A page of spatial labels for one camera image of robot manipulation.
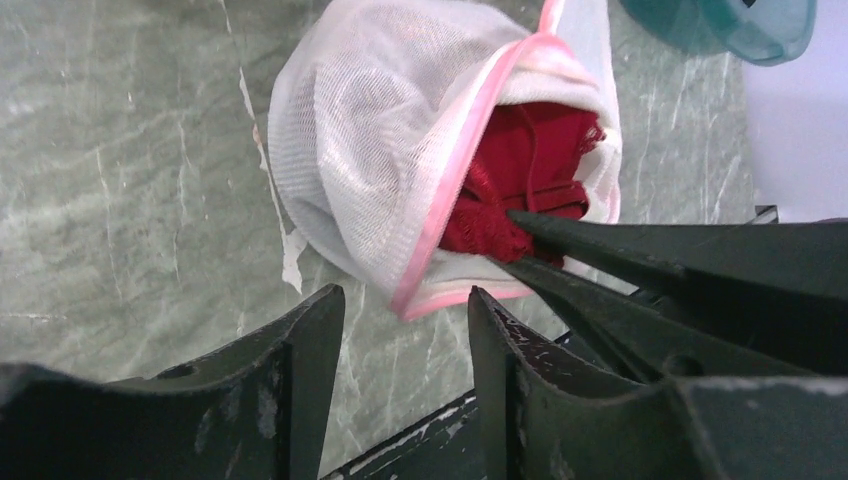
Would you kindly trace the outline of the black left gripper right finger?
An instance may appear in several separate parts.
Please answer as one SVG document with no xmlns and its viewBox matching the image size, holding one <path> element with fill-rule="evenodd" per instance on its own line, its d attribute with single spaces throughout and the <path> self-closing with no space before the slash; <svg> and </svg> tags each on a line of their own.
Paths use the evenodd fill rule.
<svg viewBox="0 0 848 480">
<path fill-rule="evenodd" d="M 468 300 L 491 479 L 843 479 L 847 382 L 838 377 L 671 377 L 602 370 L 517 320 L 485 290 Z"/>
</svg>

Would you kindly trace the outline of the clear round lidded container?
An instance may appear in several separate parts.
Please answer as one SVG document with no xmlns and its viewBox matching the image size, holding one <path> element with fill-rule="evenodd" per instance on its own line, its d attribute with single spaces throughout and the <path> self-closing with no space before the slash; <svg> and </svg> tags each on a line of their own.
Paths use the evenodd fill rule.
<svg viewBox="0 0 848 480">
<path fill-rule="evenodd" d="M 472 1 L 333 1 L 279 73 L 269 165 L 297 230 L 411 320 L 528 289 L 479 255 L 439 248 L 498 105 L 578 107 L 601 141 L 580 158 L 593 223 L 620 215 L 622 138 L 604 1 L 548 1 L 529 31 Z"/>
</svg>

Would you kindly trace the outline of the red lace bra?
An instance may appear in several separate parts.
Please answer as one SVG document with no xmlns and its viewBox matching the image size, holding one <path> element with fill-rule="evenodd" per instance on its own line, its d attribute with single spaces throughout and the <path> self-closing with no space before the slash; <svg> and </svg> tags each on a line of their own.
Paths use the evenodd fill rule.
<svg viewBox="0 0 848 480">
<path fill-rule="evenodd" d="M 446 251 L 512 263 L 525 256 L 556 267 L 558 250 L 539 246 L 511 210 L 579 220 L 590 200 L 576 172 L 605 135 L 596 113 L 533 102 L 494 108 L 440 241 Z"/>
</svg>

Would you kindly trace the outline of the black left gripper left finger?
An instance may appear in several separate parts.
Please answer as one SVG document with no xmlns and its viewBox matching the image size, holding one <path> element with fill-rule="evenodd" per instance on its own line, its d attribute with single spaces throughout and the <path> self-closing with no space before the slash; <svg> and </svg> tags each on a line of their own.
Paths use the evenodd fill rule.
<svg viewBox="0 0 848 480">
<path fill-rule="evenodd" d="M 1 367 L 5 479 L 314 479 L 344 328 L 327 285 L 283 317 L 152 378 Z"/>
</svg>

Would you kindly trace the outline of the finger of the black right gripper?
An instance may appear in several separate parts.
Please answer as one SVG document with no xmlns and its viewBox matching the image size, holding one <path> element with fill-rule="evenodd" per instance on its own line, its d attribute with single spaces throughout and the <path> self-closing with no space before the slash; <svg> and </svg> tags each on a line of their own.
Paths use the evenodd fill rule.
<svg viewBox="0 0 848 480">
<path fill-rule="evenodd" d="M 847 368 L 847 224 L 607 225 L 529 212 L 544 247 L 672 302 L 674 319 L 808 371 Z"/>
<path fill-rule="evenodd" d="M 619 292 L 534 259 L 499 267 L 536 292 L 616 371 L 670 376 L 813 377 L 814 372 L 669 318 Z"/>
</svg>

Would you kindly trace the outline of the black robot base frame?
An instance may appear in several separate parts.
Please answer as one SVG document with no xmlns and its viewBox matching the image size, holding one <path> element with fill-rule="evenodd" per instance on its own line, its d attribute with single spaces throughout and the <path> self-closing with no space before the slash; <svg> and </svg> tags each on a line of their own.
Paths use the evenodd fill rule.
<svg viewBox="0 0 848 480">
<path fill-rule="evenodd" d="M 481 414 L 471 390 L 332 471 L 328 479 L 485 479 Z"/>
</svg>

